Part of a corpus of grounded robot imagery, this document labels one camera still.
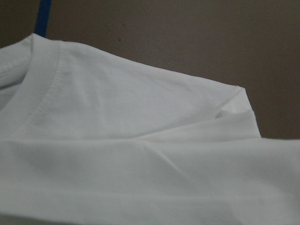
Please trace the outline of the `white printed t-shirt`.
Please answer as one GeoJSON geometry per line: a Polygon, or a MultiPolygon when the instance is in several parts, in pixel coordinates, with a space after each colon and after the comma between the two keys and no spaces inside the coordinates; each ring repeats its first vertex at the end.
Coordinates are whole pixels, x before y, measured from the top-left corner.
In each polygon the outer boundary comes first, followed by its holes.
{"type": "Polygon", "coordinates": [[[3,225],[297,225],[300,142],[239,86],[32,34],[0,51],[3,225]]]}

